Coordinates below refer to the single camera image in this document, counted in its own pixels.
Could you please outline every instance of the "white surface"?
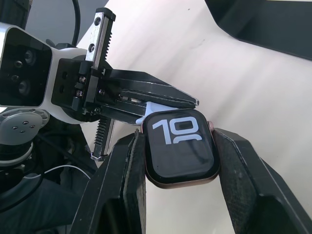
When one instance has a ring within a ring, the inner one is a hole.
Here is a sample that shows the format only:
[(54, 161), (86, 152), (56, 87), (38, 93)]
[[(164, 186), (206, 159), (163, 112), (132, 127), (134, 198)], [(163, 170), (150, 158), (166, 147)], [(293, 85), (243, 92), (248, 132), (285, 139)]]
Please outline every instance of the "white surface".
[[(204, 0), (112, 0), (117, 16), (108, 53), (200, 100), (215, 127), (248, 139), (312, 216), (312, 62), (239, 42), (212, 19)], [(88, 33), (80, 46), (88, 47)], [(96, 124), (83, 126), (93, 143)], [(113, 142), (134, 131), (118, 123)], [(147, 234), (234, 233), (219, 179), (161, 190), (147, 183)]]

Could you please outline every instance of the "camera lens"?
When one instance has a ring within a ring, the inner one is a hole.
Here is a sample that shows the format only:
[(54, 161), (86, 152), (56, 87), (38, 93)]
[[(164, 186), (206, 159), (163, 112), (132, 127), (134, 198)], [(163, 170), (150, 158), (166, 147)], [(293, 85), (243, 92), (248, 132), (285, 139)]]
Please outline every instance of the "camera lens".
[(19, 93), (23, 96), (27, 96), (30, 92), (30, 82), (28, 80), (23, 80), (19, 84)]
[(25, 61), (28, 65), (32, 66), (36, 62), (36, 54), (31, 50), (27, 50), (25, 53)]

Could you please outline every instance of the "white cable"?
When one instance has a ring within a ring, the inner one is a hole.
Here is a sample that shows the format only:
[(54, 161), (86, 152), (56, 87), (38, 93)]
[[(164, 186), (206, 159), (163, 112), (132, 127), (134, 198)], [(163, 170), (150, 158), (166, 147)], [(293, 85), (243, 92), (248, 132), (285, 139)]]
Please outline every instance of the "white cable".
[[(79, 167), (76, 167), (76, 166), (72, 166), (72, 165), (61, 165), (61, 166), (58, 166), (58, 167), (55, 167), (55, 168), (52, 168), (52, 169), (46, 171), (45, 174), (47, 174), (48, 172), (51, 172), (51, 171), (53, 171), (53, 170), (55, 170), (57, 168), (61, 168), (61, 167), (73, 167), (73, 168), (76, 168), (76, 169), (80, 170), (82, 173), (84, 173), (85, 176), (88, 177), (88, 179), (90, 179), (90, 177), (82, 169), (80, 169)], [(34, 179), (34, 178), (38, 178), (40, 176), (41, 175), (37, 175), (37, 176), (34, 176), (34, 177), (26, 177), (26, 176), (24, 176), (24, 178), (25, 179)]]

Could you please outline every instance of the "number 10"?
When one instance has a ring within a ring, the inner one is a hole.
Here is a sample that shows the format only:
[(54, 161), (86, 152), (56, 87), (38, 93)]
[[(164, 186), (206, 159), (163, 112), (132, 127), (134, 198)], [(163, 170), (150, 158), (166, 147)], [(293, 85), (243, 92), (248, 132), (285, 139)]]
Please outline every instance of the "number 10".
[[(175, 123), (180, 123), (180, 122), (186, 122), (186, 121), (191, 121), (193, 128), (190, 129), (183, 129), (183, 130), (177, 130)], [(166, 119), (162, 119), (158, 121), (157, 123), (153, 124), (153, 129), (158, 128), (159, 126), (162, 125), (162, 128), (164, 130), (164, 136), (165, 136), (165, 142), (166, 145), (171, 144), (171, 137), (170, 137), (170, 132), (169, 132), (169, 126), (168, 126), (168, 121)], [(180, 141), (183, 140), (202, 140), (202, 137), (198, 134), (191, 134), (195, 133), (198, 131), (198, 123), (197, 120), (194, 117), (184, 117), (184, 118), (174, 118), (171, 119), (169, 122), (171, 133), (174, 135), (181, 135), (181, 136), (176, 136), (173, 140), (174, 144), (178, 144)]]

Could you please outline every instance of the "watch face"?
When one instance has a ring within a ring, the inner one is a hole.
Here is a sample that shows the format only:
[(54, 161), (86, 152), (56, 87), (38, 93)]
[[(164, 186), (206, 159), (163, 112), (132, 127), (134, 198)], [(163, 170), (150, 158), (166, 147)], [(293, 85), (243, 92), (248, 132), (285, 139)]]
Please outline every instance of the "watch face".
[(205, 117), (198, 111), (157, 112), (143, 122), (146, 170), (159, 186), (214, 178), (217, 150)]

